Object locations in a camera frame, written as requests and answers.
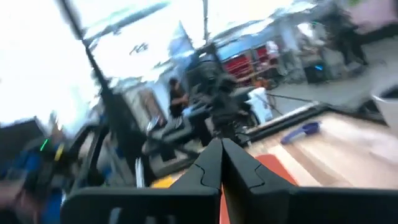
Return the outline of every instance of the black pole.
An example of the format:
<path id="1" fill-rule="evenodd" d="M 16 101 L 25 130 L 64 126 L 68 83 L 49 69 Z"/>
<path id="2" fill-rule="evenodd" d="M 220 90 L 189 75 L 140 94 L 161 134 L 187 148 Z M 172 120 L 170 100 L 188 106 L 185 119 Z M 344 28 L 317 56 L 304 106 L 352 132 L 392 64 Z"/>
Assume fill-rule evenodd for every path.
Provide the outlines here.
<path id="1" fill-rule="evenodd" d="M 203 0 L 203 38 L 206 44 L 209 42 L 209 31 L 208 31 L 208 0 Z"/>
<path id="2" fill-rule="evenodd" d="M 93 67 L 94 76 L 101 85 L 101 98 L 104 103 L 105 113 L 107 115 L 111 131 L 116 134 L 118 146 L 121 148 L 126 162 L 135 175 L 135 162 L 138 157 L 142 157 L 142 146 L 146 141 L 146 135 L 139 129 L 135 117 L 132 115 L 127 103 L 118 100 L 116 102 L 113 92 L 108 86 L 102 71 L 96 63 L 93 54 L 89 50 L 89 44 L 83 40 L 80 26 L 75 13 L 71 10 L 68 0 L 59 0 L 61 8 L 64 10 L 75 35 L 82 41 L 86 49 L 86 55 Z M 153 173 L 149 167 L 149 161 L 144 164 L 146 178 L 153 178 Z"/>

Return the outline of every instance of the gray floor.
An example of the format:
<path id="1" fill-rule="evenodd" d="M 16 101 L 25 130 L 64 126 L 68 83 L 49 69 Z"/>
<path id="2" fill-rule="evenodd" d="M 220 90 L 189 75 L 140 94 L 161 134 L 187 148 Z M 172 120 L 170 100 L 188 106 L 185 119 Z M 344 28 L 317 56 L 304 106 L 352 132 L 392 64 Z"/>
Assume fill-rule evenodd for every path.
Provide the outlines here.
<path id="1" fill-rule="evenodd" d="M 333 105 L 357 106 L 356 104 L 359 103 L 360 99 L 369 96 L 375 86 L 398 77 L 398 39 L 382 40 L 371 45 L 365 45 L 364 50 L 370 66 L 359 77 L 333 81 L 318 86 L 306 83 L 283 84 L 269 93 L 321 101 Z M 283 114 L 304 104 L 304 102 L 296 100 L 276 98 L 276 108 Z"/>

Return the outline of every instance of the equipment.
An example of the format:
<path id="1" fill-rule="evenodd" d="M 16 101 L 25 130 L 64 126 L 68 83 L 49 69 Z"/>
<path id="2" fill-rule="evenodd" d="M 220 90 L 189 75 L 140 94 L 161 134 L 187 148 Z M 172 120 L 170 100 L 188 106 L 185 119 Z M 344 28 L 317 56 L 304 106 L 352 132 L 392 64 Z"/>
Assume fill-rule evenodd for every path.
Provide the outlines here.
<path id="1" fill-rule="evenodd" d="M 203 54 L 211 60 L 201 61 L 205 58 L 200 57 Z M 231 138 L 237 144 L 244 144 L 246 141 L 242 141 L 238 135 L 244 135 L 243 126 L 248 124 L 251 106 L 245 101 L 254 88 L 235 91 L 236 79 L 225 72 L 214 43 L 198 49 L 194 55 L 196 66 L 191 64 L 186 74 L 190 86 L 190 101 L 195 104 L 192 110 L 206 111 L 204 113 L 211 117 L 215 127 L 214 136 Z"/>
<path id="2" fill-rule="evenodd" d="M 66 11 L 80 39 L 77 23 L 69 8 Z M 149 161 L 143 156 L 142 145 L 150 136 L 138 131 L 137 123 L 126 110 L 126 104 L 116 103 L 88 46 L 86 54 L 101 83 L 110 130 L 115 133 L 130 170 L 137 178 L 137 187 L 153 180 Z M 231 127 L 230 118 L 239 115 L 237 104 L 231 100 L 229 80 L 219 76 L 211 85 L 207 111 L 220 129 L 220 136 L 234 137 L 224 127 Z M 280 119 L 257 132 L 260 138 L 278 133 L 300 121 L 317 116 L 328 106 L 314 106 L 288 121 Z M 98 130 L 100 136 L 75 181 L 75 189 L 85 183 L 88 170 L 95 165 L 101 150 L 101 136 L 107 127 Z M 295 187 L 280 178 L 229 139 L 214 139 L 200 154 L 194 165 L 169 189 L 113 189 L 92 187 L 71 194 L 63 204 L 64 224 L 86 223 L 219 223 L 221 181 L 225 188 L 230 219 L 235 223 L 397 223 L 395 208 L 398 194 L 388 190 L 352 190 Z M 192 209 L 187 203 L 203 209 Z"/>
<path id="3" fill-rule="evenodd" d="M 320 130 L 319 122 L 311 122 L 308 124 L 304 124 L 302 127 L 292 131 L 291 133 L 283 137 L 280 142 L 282 144 L 289 144 L 291 140 L 293 140 L 295 137 L 297 137 L 300 134 L 312 135 L 319 133 L 319 130 Z"/>
<path id="4" fill-rule="evenodd" d="M 17 195 L 24 195 L 14 198 L 21 200 L 21 207 L 7 204 L 12 209 L 8 215 L 14 215 L 22 223 L 34 217 L 40 223 L 58 223 L 62 197 L 70 191 L 75 171 L 80 168 L 79 150 L 95 129 L 94 125 L 86 125 L 72 142 L 58 145 L 50 138 L 33 139 L 26 143 L 24 150 L 13 161 L 5 163 L 0 184 L 12 183 L 8 189 Z"/>
<path id="5" fill-rule="evenodd" d="M 43 128 L 37 118 L 0 127 L 0 166 L 15 159 L 32 139 L 44 139 Z"/>
<path id="6" fill-rule="evenodd" d="M 312 62 L 304 67 L 304 74 L 308 84 L 319 84 L 327 80 L 325 64 L 323 62 Z"/>

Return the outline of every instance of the wooden platform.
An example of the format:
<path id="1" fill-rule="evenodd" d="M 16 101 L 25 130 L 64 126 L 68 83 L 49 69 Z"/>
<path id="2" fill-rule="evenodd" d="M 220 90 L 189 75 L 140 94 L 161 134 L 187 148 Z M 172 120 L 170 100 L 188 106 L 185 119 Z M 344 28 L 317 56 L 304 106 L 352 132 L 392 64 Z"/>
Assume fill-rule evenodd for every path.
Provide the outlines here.
<path id="1" fill-rule="evenodd" d="M 398 139 L 388 127 L 325 113 L 321 133 L 283 146 L 293 127 L 254 143 L 247 152 L 275 155 L 300 186 L 398 189 Z"/>

